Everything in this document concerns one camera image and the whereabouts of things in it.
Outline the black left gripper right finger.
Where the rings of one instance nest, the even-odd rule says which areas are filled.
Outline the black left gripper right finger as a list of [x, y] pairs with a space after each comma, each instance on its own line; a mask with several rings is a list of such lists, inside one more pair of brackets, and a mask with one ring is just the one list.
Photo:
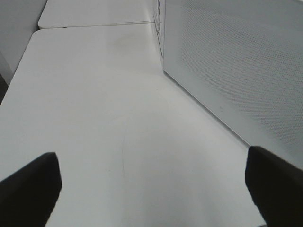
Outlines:
[[245, 184], [268, 227], [303, 225], [303, 172], [270, 151], [248, 149]]

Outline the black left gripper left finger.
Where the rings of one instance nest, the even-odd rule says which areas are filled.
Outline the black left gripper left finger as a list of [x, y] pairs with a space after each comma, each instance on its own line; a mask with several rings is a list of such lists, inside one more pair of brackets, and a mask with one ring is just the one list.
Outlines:
[[62, 179], [56, 153], [37, 157], [0, 183], [2, 227], [44, 227], [56, 205]]

